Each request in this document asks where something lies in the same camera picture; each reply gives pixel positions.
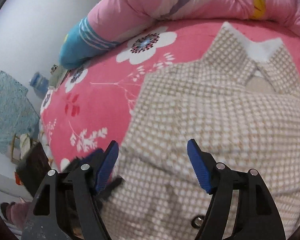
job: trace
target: light blue fabric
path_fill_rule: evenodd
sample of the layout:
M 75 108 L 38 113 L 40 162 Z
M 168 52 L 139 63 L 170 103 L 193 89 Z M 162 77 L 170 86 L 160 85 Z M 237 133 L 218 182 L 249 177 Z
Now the light blue fabric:
M 0 152 L 5 154 L 14 134 L 34 134 L 39 116 L 26 97 L 28 89 L 0 72 Z
M 68 33 L 61 47 L 59 63 L 66 69 L 74 69 L 89 58 L 105 54 L 117 45 L 119 42 L 110 42 L 100 37 L 85 17 Z

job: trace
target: white wall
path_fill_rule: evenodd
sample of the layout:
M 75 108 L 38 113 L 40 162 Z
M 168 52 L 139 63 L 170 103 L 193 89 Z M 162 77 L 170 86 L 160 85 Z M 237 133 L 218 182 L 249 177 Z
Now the white wall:
M 67 32 L 100 0 L 7 0 L 0 10 L 0 70 L 29 88 L 39 112 L 41 100 L 29 87 L 36 71 L 47 78 Z M 0 154 L 0 174 L 12 179 L 15 166 Z

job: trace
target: pink bedsheet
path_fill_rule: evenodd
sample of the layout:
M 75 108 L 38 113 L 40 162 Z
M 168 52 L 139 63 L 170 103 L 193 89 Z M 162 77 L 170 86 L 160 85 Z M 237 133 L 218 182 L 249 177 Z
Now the pink bedsheet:
M 76 156 L 121 143 L 146 73 L 197 60 L 223 20 L 160 22 L 102 57 L 74 70 L 56 91 L 48 91 L 41 117 L 52 154 L 61 169 Z M 229 21 L 255 42 L 280 37 L 300 73 L 300 38 L 273 22 Z M 140 44 L 146 49 L 140 51 Z

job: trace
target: blue striped object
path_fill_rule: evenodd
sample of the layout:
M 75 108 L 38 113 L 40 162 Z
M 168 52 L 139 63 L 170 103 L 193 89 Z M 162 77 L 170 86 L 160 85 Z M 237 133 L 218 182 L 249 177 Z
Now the blue striped object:
M 116 142 L 110 149 L 110 152 L 107 154 L 101 168 L 99 169 L 97 184 L 95 186 L 95 190 L 97 193 L 105 189 L 118 156 L 119 156 L 119 145 Z
M 204 189 L 208 194 L 210 194 L 212 190 L 210 182 L 210 172 L 204 165 L 198 149 L 192 140 L 188 141 L 187 153 L 201 188 Z
M 66 69 L 75 69 L 89 58 L 105 54 L 119 44 L 96 34 L 85 17 L 68 33 L 60 50 L 59 63 Z

